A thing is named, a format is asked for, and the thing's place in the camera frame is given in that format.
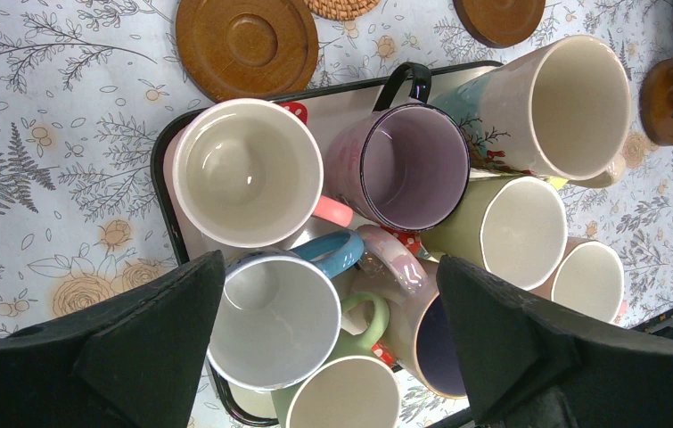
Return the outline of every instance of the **tablecloth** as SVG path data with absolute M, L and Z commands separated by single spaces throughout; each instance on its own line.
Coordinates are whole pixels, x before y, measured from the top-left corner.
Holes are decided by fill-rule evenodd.
M 176 265 L 151 148 L 172 119 L 211 105 L 179 61 L 176 8 L 176 0 L 0 1 L 0 338 Z M 381 0 L 354 21 L 316 17 L 316 25 L 320 56 L 309 87 L 385 76 L 404 61 L 508 62 L 590 34 L 619 56 L 637 102 L 644 74 L 673 56 L 669 0 L 548 1 L 532 37 L 501 50 L 470 37 L 450 0 Z M 636 119 L 623 155 L 620 183 L 567 186 L 561 195 L 570 233 L 620 254 L 627 311 L 617 321 L 631 326 L 673 308 L 673 148 L 651 144 Z M 402 427 L 467 406 L 406 372 L 399 378 Z M 190 427 L 240 426 L 207 376 L 196 397 Z

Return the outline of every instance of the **ceramic mug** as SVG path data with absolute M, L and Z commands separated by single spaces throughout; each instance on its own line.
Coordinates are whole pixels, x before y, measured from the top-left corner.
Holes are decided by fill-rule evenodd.
M 532 292 L 610 323 L 622 306 L 625 270 L 620 256 L 611 247 L 571 236 L 559 267 Z
M 401 409 L 399 384 L 371 348 L 389 323 L 389 307 L 375 293 L 361 292 L 341 302 L 344 312 L 373 303 L 373 319 L 356 336 L 346 331 L 328 360 L 305 382 L 271 396 L 281 428 L 394 427 Z
M 210 107 L 186 127 L 173 183 L 181 210 L 211 239 L 241 248 L 277 243 L 311 215 L 348 226 L 352 210 L 321 195 L 323 160 L 293 113 L 267 101 Z
M 559 194 L 534 177 L 470 183 L 459 208 L 421 234 L 428 251 L 462 257 L 524 290 L 556 269 L 567 244 Z
M 431 102 L 469 136 L 472 166 L 586 180 L 620 152 L 632 109 L 612 49 L 572 36 Z
M 589 178 L 588 180 L 570 180 L 569 183 L 571 185 L 579 185 L 589 189 L 603 189 L 618 183 L 622 179 L 622 175 L 625 174 L 627 165 L 625 157 L 620 153 L 617 156 L 614 156 L 614 159 L 612 159 L 609 165 L 606 166 L 606 169 L 598 176 Z
M 412 102 L 391 108 L 409 73 Z M 341 131 L 328 149 L 325 183 L 332 196 L 401 231 L 429 229 L 451 214 L 467 186 L 470 162 L 454 121 L 425 103 L 430 91 L 425 66 L 405 62 L 394 70 L 373 113 Z
M 228 382 L 256 391 L 284 388 L 312 374 L 341 329 L 330 278 L 354 265 L 364 248 L 357 233 L 345 230 L 291 251 L 267 248 L 232 261 L 208 347 L 213 368 Z
M 351 291 L 375 292 L 389 303 L 389 327 L 381 344 L 431 391 L 449 399 L 466 397 L 454 339 L 436 286 L 439 264 L 416 260 L 400 241 L 377 226 L 361 226 L 357 232 L 367 253 L 359 261 Z M 370 319 L 370 311 L 360 309 L 351 311 L 350 319 L 362 326 Z

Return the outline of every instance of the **wooden coaster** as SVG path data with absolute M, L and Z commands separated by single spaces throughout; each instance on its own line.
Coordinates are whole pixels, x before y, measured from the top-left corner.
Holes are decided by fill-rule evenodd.
M 456 14 L 471 36 L 488 47 L 525 41 L 541 22 L 546 0 L 454 0 Z
M 305 0 L 311 11 L 334 21 L 351 21 L 368 13 L 381 0 Z
M 640 95 L 645 133 L 658 145 L 673 145 L 673 58 L 651 68 Z
M 178 53 L 214 101 L 303 90 L 317 64 L 317 31 L 301 0 L 182 0 Z

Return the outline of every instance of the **tray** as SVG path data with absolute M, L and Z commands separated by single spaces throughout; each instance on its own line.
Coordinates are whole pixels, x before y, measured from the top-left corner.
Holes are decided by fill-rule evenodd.
M 464 82 L 501 65 L 500 62 L 484 61 L 435 69 L 432 71 L 431 99 L 435 95 L 460 86 Z M 268 101 L 275 103 L 298 103 L 304 106 L 308 128 L 316 138 L 321 152 L 325 153 L 328 145 L 342 129 L 366 117 L 372 111 L 375 100 L 378 98 L 378 94 L 381 92 L 386 80 L 387 78 L 375 78 L 344 85 L 329 86 L 295 94 L 281 95 L 269 98 Z M 407 82 L 399 90 L 399 93 L 409 94 L 409 91 L 410 84 Z M 396 104 L 402 103 L 403 100 L 396 101 Z M 190 111 L 171 121 L 160 133 L 152 147 L 152 182 L 155 186 L 160 210 L 166 222 L 168 235 L 178 264 L 184 264 L 207 251 L 221 250 L 227 259 L 242 251 L 242 249 L 217 243 L 202 235 L 181 210 L 174 209 L 174 207 L 177 207 L 177 204 L 170 178 L 176 143 L 183 129 L 201 112 L 202 109 Z M 496 177 L 496 175 L 484 170 L 471 170 L 471 179 L 484 179 L 488 177 Z M 355 214 L 355 220 L 352 221 L 349 227 L 355 228 L 367 223 L 370 222 Z M 338 228 L 338 226 L 323 220 L 311 218 L 298 232 L 276 246 L 289 249 L 305 243 L 316 236 L 334 232 Z M 337 283 L 338 281 L 334 280 L 334 286 L 340 288 L 340 285 Z M 249 426 L 272 426 L 278 424 L 276 419 L 255 416 L 241 408 L 235 401 L 228 382 L 220 377 L 207 364 L 207 361 L 206 366 L 209 374 L 213 376 L 221 403 L 233 419 Z

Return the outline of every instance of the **green mug handle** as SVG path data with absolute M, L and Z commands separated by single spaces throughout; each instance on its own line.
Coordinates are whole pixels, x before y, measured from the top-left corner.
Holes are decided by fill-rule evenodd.
M 347 313 L 364 301 L 373 302 L 373 319 L 364 332 L 355 336 L 356 345 L 371 351 L 389 326 L 389 305 L 383 297 L 374 292 L 356 292 L 341 301 L 341 313 Z

